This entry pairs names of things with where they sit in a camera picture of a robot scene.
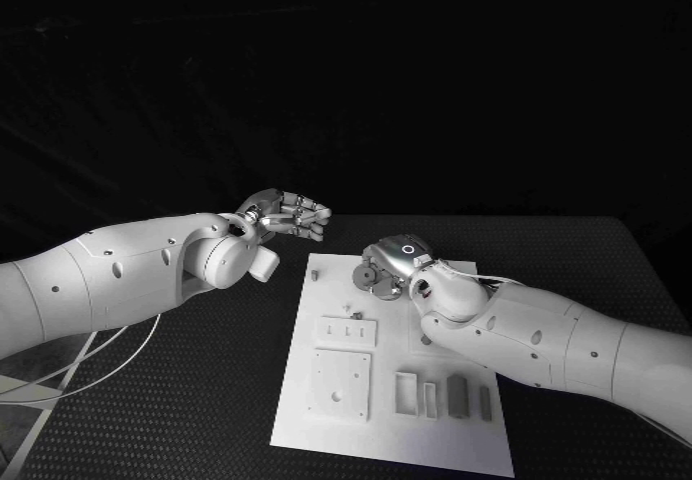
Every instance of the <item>table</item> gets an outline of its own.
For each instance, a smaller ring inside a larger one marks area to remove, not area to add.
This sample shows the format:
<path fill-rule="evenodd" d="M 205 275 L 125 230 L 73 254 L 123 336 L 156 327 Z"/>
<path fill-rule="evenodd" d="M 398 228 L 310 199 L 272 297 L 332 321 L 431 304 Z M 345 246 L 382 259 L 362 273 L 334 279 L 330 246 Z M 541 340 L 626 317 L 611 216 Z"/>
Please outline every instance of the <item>table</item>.
<path fill-rule="evenodd" d="M 481 274 L 691 333 L 613 218 L 337 215 L 321 244 L 283 235 L 268 243 L 281 264 L 267 284 L 246 275 L 163 314 L 131 365 L 59 402 L 22 478 L 489 478 L 268 445 L 308 253 L 360 254 L 398 233 L 476 261 Z M 151 320 L 85 362 L 71 388 L 120 364 L 150 328 Z M 692 450 L 627 410 L 502 376 L 499 384 L 516 478 L 692 478 Z"/>

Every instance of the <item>floor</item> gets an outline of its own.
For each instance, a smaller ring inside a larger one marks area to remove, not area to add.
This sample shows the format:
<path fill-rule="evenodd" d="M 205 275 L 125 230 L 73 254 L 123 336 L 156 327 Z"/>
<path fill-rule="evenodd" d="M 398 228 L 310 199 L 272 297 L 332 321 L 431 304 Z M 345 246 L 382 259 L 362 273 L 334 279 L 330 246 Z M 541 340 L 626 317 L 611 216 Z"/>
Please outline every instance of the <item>floor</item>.
<path fill-rule="evenodd" d="M 79 354 L 89 335 L 59 338 L 0 360 L 0 375 L 32 381 L 69 365 Z M 63 374 L 42 385 L 58 388 Z M 42 410 L 32 407 L 0 406 L 0 475 L 17 453 Z"/>

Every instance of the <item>robotic hand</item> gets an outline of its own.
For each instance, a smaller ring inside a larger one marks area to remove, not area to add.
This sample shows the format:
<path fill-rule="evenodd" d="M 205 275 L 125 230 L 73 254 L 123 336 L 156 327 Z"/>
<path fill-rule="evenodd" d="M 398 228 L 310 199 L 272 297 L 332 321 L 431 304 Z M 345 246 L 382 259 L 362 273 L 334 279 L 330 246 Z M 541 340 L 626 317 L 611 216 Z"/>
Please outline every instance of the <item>robotic hand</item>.
<path fill-rule="evenodd" d="M 265 282 L 275 233 L 321 241 L 332 211 L 268 189 L 235 214 L 197 213 L 112 225 L 32 258 L 0 264 L 0 359 L 55 338 L 131 325 L 228 288 Z"/>
<path fill-rule="evenodd" d="M 363 251 L 353 283 L 382 300 L 404 291 L 424 341 L 525 385 L 601 398 L 692 442 L 692 338 L 616 320 L 502 277 L 458 272 L 415 235 Z"/>

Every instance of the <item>black curtain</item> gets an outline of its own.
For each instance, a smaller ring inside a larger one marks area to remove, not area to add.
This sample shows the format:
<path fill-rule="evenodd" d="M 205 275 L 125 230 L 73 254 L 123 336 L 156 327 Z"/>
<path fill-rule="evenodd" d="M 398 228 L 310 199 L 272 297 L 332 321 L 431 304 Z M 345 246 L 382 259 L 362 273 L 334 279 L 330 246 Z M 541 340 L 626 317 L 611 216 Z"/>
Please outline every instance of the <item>black curtain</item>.
<path fill-rule="evenodd" d="M 50 8 L 0 19 L 0 261 L 277 187 L 613 215 L 686 302 L 689 3 Z"/>

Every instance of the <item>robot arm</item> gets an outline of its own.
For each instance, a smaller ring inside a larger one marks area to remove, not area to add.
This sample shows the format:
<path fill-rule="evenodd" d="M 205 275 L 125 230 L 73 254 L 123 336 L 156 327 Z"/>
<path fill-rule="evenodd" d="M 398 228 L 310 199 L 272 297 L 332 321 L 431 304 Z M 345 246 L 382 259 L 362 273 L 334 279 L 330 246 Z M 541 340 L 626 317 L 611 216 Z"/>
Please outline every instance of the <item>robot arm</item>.
<path fill-rule="evenodd" d="M 692 338 L 616 320 L 507 279 L 489 287 L 414 235 L 363 252 L 356 286 L 407 290 L 428 339 L 525 385 L 601 398 L 692 442 Z"/>
<path fill-rule="evenodd" d="M 321 241 L 329 216 L 310 199 L 270 189 L 235 214 L 104 227 L 0 264 L 0 359 L 55 338 L 151 318 L 228 288 L 245 272 L 265 282 L 278 256 L 262 244 L 275 233 Z"/>

